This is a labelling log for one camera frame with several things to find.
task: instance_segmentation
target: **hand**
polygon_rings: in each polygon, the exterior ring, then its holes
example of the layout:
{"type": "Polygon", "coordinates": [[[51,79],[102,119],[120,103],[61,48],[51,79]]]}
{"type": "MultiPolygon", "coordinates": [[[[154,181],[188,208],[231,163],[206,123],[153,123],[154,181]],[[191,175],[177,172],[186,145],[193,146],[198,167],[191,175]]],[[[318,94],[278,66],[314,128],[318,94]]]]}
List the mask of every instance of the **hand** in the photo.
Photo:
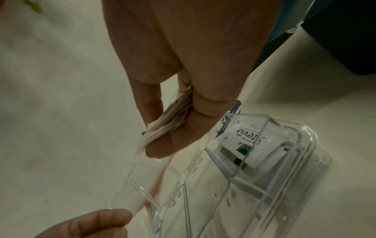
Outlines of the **hand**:
{"type": "Polygon", "coordinates": [[[124,226],[131,219],[128,210],[99,210],[54,225],[35,238],[126,238],[124,226]]]}
{"type": "Polygon", "coordinates": [[[200,139],[233,105],[272,27],[278,0],[103,0],[115,51],[148,124],[163,113],[160,83],[193,87],[186,123],[152,142],[163,158],[200,139]]]}

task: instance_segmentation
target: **white floor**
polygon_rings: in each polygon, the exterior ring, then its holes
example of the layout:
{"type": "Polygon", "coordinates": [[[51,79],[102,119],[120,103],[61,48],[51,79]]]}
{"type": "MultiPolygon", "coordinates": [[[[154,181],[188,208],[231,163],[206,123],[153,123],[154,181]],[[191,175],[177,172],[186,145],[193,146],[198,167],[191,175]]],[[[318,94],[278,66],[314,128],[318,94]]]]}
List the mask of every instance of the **white floor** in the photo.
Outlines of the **white floor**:
{"type": "MultiPolygon", "coordinates": [[[[8,0],[0,12],[0,234],[33,237],[108,207],[144,130],[98,0],[8,0]]],[[[176,82],[163,85],[171,101],[176,82]]],[[[249,78],[243,113],[303,121],[333,167],[291,238],[376,234],[376,76],[301,29],[249,78]]]]}

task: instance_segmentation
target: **tiled floor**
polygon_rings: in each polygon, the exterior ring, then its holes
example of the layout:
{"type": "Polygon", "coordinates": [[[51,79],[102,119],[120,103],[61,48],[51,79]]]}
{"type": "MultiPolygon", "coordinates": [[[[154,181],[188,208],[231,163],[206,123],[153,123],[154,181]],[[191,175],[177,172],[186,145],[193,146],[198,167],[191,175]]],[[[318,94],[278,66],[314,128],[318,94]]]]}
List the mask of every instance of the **tiled floor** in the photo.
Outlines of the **tiled floor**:
{"type": "MultiPolygon", "coordinates": [[[[108,207],[144,130],[100,2],[39,2],[44,15],[10,0],[0,12],[2,237],[108,207]]],[[[175,91],[163,85],[166,104],[175,91]]],[[[299,29],[239,99],[244,113],[303,121],[333,157],[290,237],[373,237],[376,76],[352,74],[299,29]]]]}

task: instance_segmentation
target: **clear plastic container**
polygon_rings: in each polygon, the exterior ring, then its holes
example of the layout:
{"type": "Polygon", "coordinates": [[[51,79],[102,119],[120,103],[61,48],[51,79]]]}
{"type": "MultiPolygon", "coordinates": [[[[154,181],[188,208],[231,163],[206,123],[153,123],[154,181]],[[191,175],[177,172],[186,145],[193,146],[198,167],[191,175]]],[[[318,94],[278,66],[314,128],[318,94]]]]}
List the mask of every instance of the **clear plastic container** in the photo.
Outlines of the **clear plastic container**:
{"type": "Polygon", "coordinates": [[[331,160],[309,127],[266,115],[226,114],[195,151],[181,172],[137,155],[112,208],[147,201],[160,238],[283,238],[331,160]]]}

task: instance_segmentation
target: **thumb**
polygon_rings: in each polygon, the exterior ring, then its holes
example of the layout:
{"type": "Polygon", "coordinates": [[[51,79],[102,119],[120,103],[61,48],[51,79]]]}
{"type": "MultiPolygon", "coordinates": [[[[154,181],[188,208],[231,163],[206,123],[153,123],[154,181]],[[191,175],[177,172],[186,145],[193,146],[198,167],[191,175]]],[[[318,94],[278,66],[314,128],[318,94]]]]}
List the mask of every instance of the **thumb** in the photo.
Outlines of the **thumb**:
{"type": "Polygon", "coordinates": [[[124,227],[104,229],[97,231],[86,238],[127,238],[128,232],[124,227]]]}

